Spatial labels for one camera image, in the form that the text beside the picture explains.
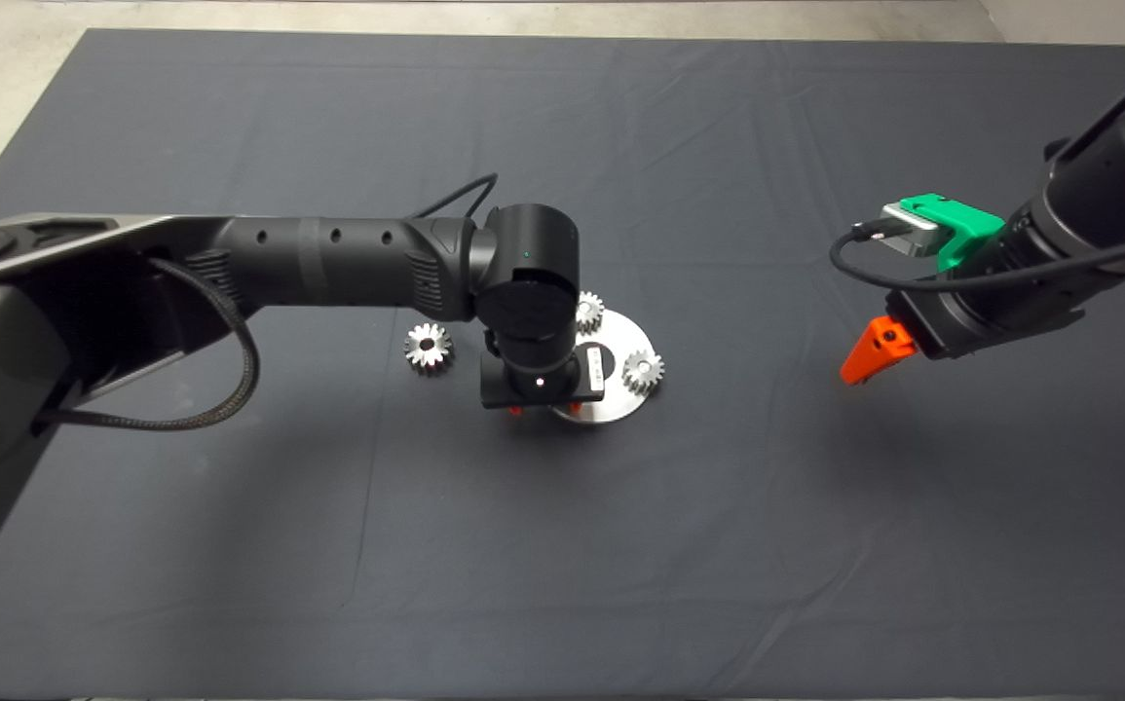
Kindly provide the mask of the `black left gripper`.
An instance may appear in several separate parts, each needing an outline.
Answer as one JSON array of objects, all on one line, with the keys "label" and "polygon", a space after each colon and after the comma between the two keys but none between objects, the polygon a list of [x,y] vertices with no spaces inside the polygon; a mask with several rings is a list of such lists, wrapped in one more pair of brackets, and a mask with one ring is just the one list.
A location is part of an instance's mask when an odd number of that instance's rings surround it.
[{"label": "black left gripper", "polygon": [[528,407],[580,410],[583,404],[605,399],[608,348],[575,347],[554,371],[526,372],[484,350],[480,354],[483,408],[508,408],[519,417]]}]

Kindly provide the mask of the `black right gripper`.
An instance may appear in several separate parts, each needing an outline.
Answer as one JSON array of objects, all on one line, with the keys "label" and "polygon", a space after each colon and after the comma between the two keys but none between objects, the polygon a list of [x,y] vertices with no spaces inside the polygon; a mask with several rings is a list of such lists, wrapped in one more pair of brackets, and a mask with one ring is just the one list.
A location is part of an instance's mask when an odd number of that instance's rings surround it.
[{"label": "black right gripper", "polygon": [[[1061,261],[1036,234],[1002,234],[964,258],[944,280],[1007,275]],[[1058,331],[1079,320],[1089,297],[1089,275],[1035,277],[976,291],[886,294],[886,314],[870,320],[840,365],[840,378],[860,386],[918,354],[956,359],[1016,339]]]}]

